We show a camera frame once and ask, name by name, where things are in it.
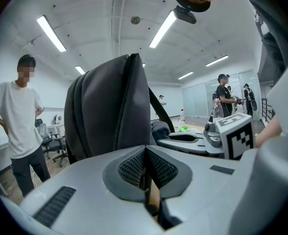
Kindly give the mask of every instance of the ceiling light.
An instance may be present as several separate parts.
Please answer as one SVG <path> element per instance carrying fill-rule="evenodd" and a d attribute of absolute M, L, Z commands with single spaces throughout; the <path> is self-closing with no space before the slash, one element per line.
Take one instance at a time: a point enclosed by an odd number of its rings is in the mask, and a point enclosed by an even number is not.
<path fill-rule="evenodd" d="M 158 30 L 156 36 L 154 37 L 154 39 L 151 42 L 149 47 L 155 48 L 158 45 L 160 40 L 163 38 L 163 36 L 169 30 L 169 28 L 172 26 L 172 24 L 174 23 L 175 20 L 176 20 L 176 17 L 174 15 L 174 12 L 170 11 L 168 17 L 166 18 L 166 20 L 164 21 L 163 25 Z"/>
<path fill-rule="evenodd" d="M 54 30 L 49 25 L 47 19 L 45 16 L 40 17 L 37 20 L 40 27 L 42 27 L 43 31 L 46 33 L 46 35 L 49 37 L 49 39 L 52 41 L 52 43 L 58 48 L 60 52 L 66 51 L 66 48 L 64 45 L 60 42 L 57 35 L 55 34 Z"/>
<path fill-rule="evenodd" d="M 227 59 L 227 58 L 228 58 L 228 56 L 224 56 L 224 57 L 221 57 L 221 58 L 219 58 L 219 59 L 217 59 L 217 60 L 214 60 L 213 62 L 207 64 L 206 67 L 208 67 L 208 66 L 210 66 L 210 65 L 213 65 L 213 64 L 215 64 L 215 63 L 218 63 L 218 62 L 220 62 L 220 61 L 222 61 L 222 60 L 224 60 L 224 59 Z"/>
<path fill-rule="evenodd" d="M 178 79 L 180 80 L 180 79 L 182 79 L 182 78 L 185 78 L 185 77 L 187 77 L 187 76 L 190 76 L 191 74 L 193 74 L 193 72 L 190 72 L 190 73 L 188 73 L 188 74 L 186 74 L 186 75 L 184 75 L 184 76 L 182 76 L 182 77 L 179 77 Z"/>
<path fill-rule="evenodd" d="M 81 68 L 81 66 L 75 66 L 78 72 L 80 72 L 82 75 L 85 73 L 85 71 Z"/>

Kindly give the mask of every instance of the white bottle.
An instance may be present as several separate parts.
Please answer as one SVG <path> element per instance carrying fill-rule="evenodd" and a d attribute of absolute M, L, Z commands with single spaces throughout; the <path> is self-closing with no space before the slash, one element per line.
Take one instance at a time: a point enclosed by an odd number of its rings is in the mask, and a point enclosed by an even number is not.
<path fill-rule="evenodd" d="M 214 100 L 214 113 L 213 113 L 213 122 L 223 118 L 223 110 L 219 98 Z"/>
<path fill-rule="evenodd" d="M 181 109 L 180 120 L 181 120 L 181 121 L 185 121 L 184 109 Z"/>

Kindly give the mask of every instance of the green object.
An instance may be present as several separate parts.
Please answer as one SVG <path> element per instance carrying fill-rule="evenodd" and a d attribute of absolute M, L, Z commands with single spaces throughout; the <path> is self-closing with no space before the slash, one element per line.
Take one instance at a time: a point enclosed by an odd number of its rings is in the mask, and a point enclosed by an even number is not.
<path fill-rule="evenodd" d="M 188 127 L 187 126 L 182 126 L 180 129 L 180 132 L 187 132 L 188 131 Z"/>

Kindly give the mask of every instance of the gray bag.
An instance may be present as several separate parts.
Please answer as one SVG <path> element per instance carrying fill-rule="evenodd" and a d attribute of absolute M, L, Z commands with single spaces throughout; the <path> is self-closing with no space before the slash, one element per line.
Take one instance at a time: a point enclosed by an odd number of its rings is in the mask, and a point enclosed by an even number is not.
<path fill-rule="evenodd" d="M 150 105 L 172 122 L 149 89 L 139 54 L 124 55 L 73 81 L 65 104 L 70 163 L 136 145 L 150 144 Z"/>

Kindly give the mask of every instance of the white t-shirt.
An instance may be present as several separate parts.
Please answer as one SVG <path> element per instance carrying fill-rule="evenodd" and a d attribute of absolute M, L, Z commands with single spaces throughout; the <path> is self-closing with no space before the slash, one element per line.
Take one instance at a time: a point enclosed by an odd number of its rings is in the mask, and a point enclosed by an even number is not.
<path fill-rule="evenodd" d="M 0 116 L 8 127 L 10 158 L 23 158 L 40 147 L 43 140 L 34 123 L 35 111 L 43 109 L 35 89 L 21 88 L 15 81 L 0 84 Z"/>

